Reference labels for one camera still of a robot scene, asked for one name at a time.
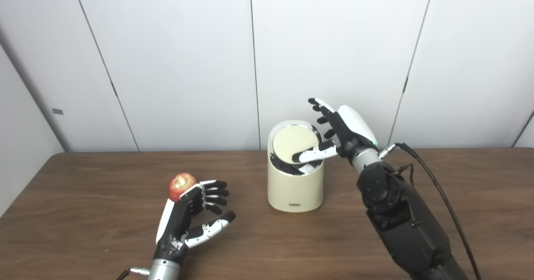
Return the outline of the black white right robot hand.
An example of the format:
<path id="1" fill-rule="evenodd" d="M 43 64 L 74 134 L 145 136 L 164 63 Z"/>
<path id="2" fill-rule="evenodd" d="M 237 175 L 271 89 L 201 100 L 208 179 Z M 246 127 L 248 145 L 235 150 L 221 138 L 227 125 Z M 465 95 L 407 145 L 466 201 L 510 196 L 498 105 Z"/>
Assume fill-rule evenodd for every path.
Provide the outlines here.
<path id="1" fill-rule="evenodd" d="M 308 102 L 314 111 L 322 113 L 317 122 L 329 124 L 330 128 L 324 134 L 325 141 L 294 153 L 291 157 L 293 162 L 305 163 L 324 160 L 335 155 L 351 161 L 363 151 L 369 149 L 379 151 L 378 142 L 372 130 L 357 111 L 347 105 L 334 110 L 319 98 L 309 98 Z"/>

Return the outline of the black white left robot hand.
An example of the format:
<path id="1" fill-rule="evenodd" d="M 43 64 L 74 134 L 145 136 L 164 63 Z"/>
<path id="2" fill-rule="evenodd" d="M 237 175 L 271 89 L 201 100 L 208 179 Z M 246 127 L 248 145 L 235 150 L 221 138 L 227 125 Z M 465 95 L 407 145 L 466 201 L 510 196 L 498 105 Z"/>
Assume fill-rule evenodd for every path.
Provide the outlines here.
<path id="1" fill-rule="evenodd" d="M 154 260 L 163 260 L 181 265 L 190 248 L 198 246 L 219 234 L 235 219 L 236 214 L 223 214 L 221 206 L 227 205 L 227 183 L 207 180 L 191 185 L 184 192 L 170 189 L 158 231 Z M 218 219 L 191 227 L 193 217 L 210 210 Z"/>

